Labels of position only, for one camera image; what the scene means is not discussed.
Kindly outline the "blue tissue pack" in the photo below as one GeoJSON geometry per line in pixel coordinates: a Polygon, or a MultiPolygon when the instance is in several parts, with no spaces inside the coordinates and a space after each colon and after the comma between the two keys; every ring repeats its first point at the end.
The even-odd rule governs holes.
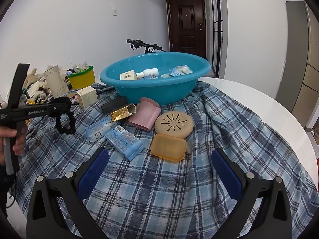
{"type": "Polygon", "coordinates": [[[93,124],[91,124],[85,131],[87,140],[89,142],[96,142],[109,131],[118,126],[118,122],[112,121],[111,117],[105,117],[93,124]]]}

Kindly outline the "dark brown door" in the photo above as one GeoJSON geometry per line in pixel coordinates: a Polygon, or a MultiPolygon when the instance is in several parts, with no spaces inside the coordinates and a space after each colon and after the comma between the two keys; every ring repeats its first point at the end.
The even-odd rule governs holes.
{"type": "Polygon", "coordinates": [[[204,0],[166,0],[171,52],[206,57],[204,0]]]}

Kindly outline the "black rectangular case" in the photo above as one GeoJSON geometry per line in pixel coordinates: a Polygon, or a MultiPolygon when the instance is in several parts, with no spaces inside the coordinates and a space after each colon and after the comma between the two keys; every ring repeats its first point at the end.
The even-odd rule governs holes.
{"type": "Polygon", "coordinates": [[[119,110],[125,106],[127,106],[128,102],[125,96],[118,97],[114,100],[111,100],[108,103],[105,103],[101,106],[101,109],[104,114],[110,114],[112,112],[115,112],[116,110],[119,110]]]}

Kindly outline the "black electric bicycle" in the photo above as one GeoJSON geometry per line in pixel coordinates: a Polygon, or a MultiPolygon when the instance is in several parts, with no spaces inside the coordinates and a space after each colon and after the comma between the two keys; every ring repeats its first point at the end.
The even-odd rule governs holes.
{"type": "Polygon", "coordinates": [[[145,48],[145,50],[144,50],[145,54],[153,53],[153,52],[156,52],[156,51],[164,52],[164,50],[163,50],[163,48],[161,46],[158,46],[157,44],[153,44],[153,45],[147,44],[147,43],[144,43],[140,39],[137,39],[137,40],[127,39],[127,44],[130,44],[130,47],[131,47],[131,49],[133,51],[136,50],[136,49],[139,49],[139,48],[145,48]]]}

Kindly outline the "wall light switch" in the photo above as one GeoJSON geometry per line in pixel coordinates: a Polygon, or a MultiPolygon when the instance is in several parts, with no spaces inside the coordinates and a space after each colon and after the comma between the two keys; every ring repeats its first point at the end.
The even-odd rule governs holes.
{"type": "Polygon", "coordinates": [[[117,8],[115,6],[112,7],[112,15],[113,16],[117,16],[118,15],[118,11],[117,11],[117,8]]]}

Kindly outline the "light blue Raison box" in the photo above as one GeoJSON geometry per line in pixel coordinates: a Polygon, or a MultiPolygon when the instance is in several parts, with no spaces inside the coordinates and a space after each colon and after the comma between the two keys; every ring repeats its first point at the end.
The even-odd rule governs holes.
{"type": "Polygon", "coordinates": [[[176,66],[173,69],[170,69],[168,71],[168,75],[172,77],[178,77],[181,75],[191,74],[191,73],[193,73],[193,71],[187,65],[176,66]]]}

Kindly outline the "yellow bin green rim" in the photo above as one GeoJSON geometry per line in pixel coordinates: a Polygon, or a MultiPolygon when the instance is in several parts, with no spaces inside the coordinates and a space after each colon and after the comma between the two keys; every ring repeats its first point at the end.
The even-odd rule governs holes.
{"type": "Polygon", "coordinates": [[[89,66],[85,71],[68,75],[68,79],[73,89],[86,88],[95,83],[94,67],[89,66]]]}

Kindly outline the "beige round vented lid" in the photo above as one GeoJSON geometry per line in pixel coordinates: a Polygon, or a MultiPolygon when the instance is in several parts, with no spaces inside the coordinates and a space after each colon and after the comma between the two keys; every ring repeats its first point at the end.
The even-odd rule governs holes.
{"type": "Polygon", "coordinates": [[[185,139],[194,129],[190,116],[180,111],[169,111],[161,114],[155,121],[155,132],[185,139]]]}

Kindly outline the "white small bottle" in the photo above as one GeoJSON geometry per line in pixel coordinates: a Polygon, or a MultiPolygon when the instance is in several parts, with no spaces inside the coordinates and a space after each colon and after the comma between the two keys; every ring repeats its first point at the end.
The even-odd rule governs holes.
{"type": "Polygon", "coordinates": [[[151,68],[151,69],[145,69],[142,72],[136,73],[136,76],[138,79],[142,79],[144,77],[158,77],[159,76],[159,70],[157,68],[151,68]]]}

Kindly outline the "gold foil pack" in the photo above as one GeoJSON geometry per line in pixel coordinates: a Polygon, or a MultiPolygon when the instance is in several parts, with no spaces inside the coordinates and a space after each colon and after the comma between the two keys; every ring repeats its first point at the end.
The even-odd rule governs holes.
{"type": "Polygon", "coordinates": [[[136,113],[136,105],[128,104],[111,113],[112,121],[119,121],[128,118],[136,113]]]}

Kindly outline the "cream box with barcode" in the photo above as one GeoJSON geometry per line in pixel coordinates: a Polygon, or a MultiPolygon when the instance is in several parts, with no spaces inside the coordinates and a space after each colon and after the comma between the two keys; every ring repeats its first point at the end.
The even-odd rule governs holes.
{"type": "Polygon", "coordinates": [[[137,75],[134,70],[130,70],[120,74],[120,80],[137,80],[137,75]]]}

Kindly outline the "black framed glass door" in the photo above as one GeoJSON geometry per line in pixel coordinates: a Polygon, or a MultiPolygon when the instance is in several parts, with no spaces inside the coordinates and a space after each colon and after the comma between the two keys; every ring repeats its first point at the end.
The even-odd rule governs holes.
{"type": "Polygon", "coordinates": [[[215,77],[219,77],[222,55],[222,6],[221,0],[211,0],[213,16],[213,70],[215,77]]]}

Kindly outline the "black hair scrunchie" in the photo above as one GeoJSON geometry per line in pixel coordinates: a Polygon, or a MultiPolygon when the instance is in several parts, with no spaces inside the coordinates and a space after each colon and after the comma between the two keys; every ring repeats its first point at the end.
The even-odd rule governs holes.
{"type": "Polygon", "coordinates": [[[50,103],[49,116],[56,119],[55,128],[60,134],[71,135],[76,131],[76,119],[71,111],[71,100],[68,97],[53,99],[50,103]]]}

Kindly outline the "light blue tube box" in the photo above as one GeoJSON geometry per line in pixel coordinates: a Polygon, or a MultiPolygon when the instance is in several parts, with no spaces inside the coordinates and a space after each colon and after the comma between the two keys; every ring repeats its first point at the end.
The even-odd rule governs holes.
{"type": "Polygon", "coordinates": [[[108,131],[105,137],[129,161],[132,161],[144,149],[140,139],[119,125],[108,131]]]}

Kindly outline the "orange soap box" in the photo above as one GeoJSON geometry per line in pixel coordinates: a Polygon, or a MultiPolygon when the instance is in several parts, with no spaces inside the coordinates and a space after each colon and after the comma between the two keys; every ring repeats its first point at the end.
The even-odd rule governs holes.
{"type": "Polygon", "coordinates": [[[150,146],[151,153],[173,162],[181,161],[187,151],[187,142],[182,138],[156,134],[150,146]]]}

